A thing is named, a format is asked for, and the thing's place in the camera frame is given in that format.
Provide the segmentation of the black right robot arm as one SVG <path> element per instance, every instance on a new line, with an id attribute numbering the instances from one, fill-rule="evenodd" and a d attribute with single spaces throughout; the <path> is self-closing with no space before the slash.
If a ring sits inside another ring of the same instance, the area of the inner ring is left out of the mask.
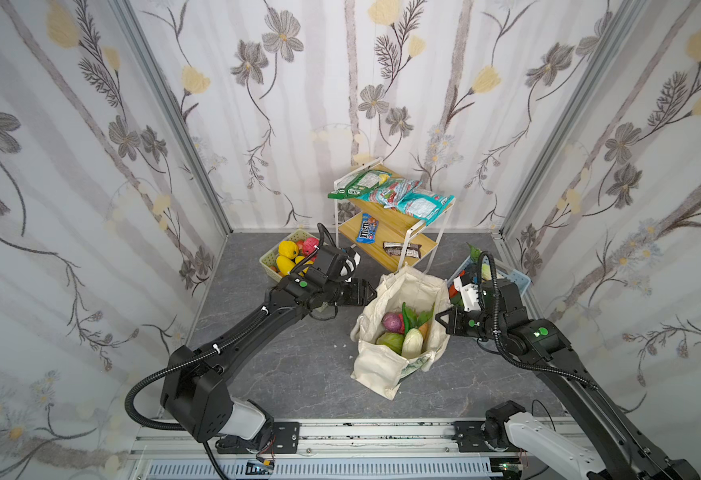
<path id="1" fill-rule="evenodd" d="M 530 318 L 519 286 L 498 276 L 492 254 L 468 259 L 451 282 L 462 300 L 438 313 L 436 322 L 450 336 L 494 344 L 508 364 L 536 374 L 591 444 L 576 444 L 520 403 L 506 401 L 489 409 L 479 427 L 457 423 L 461 450 L 524 451 L 566 479 L 699 478 L 688 460 L 670 458 L 627 417 L 552 321 Z"/>

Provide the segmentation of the small purple onion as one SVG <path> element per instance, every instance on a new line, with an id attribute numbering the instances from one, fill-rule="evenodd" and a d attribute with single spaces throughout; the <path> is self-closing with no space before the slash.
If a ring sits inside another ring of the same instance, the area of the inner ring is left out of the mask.
<path id="1" fill-rule="evenodd" d="M 405 334 L 406 326 L 404 315 L 401 312 L 388 312 L 383 317 L 383 326 L 386 332 Z"/>

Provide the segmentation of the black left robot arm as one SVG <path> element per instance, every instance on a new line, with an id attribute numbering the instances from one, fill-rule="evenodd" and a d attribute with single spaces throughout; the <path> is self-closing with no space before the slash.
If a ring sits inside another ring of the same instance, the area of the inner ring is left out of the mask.
<path id="1" fill-rule="evenodd" d="M 178 348 L 166 368 L 132 386 L 126 415 L 144 428 L 184 431 L 204 446 L 222 436 L 248 450 L 265 450 L 274 437 L 272 416 L 252 401 L 232 398 L 228 386 L 258 352 L 314 310 L 375 300 L 374 286 L 355 276 L 358 264 L 326 226 L 318 226 L 316 250 L 268 290 L 260 306 L 202 347 Z"/>

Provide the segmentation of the cream canvas grocery bag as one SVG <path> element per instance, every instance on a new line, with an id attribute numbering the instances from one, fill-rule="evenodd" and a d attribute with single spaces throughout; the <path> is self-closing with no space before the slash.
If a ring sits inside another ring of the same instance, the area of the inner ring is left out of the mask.
<path id="1" fill-rule="evenodd" d="M 450 306 L 447 282 L 441 278 L 409 266 L 382 276 L 377 298 L 350 332 L 358 344 L 352 378 L 394 399 L 404 379 L 429 370 L 445 353 L 448 334 L 435 315 Z"/>

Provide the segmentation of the green leafy vegetable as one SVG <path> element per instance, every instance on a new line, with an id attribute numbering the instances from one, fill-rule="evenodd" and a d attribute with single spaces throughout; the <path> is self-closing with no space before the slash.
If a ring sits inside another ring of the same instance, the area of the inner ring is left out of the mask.
<path id="1" fill-rule="evenodd" d="M 418 311 L 406 302 L 402 304 L 402 314 L 404 319 L 404 332 L 409 333 L 413 329 L 421 329 L 434 317 L 434 306 L 430 310 Z"/>

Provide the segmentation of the green cabbage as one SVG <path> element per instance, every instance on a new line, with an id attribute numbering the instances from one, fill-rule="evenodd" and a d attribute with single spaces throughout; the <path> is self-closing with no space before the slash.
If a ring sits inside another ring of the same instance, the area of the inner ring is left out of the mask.
<path id="1" fill-rule="evenodd" d="M 376 340 L 376 344 L 380 345 L 380 346 L 386 346 L 390 350 L 392 350 L 392 352 L 396 353 L 397 355 L 402 355 L 404 341 L 405 341 L 404 334 L 396 334 L 396 333 L 386 332 L 386 333 L 383 333 Z"/>

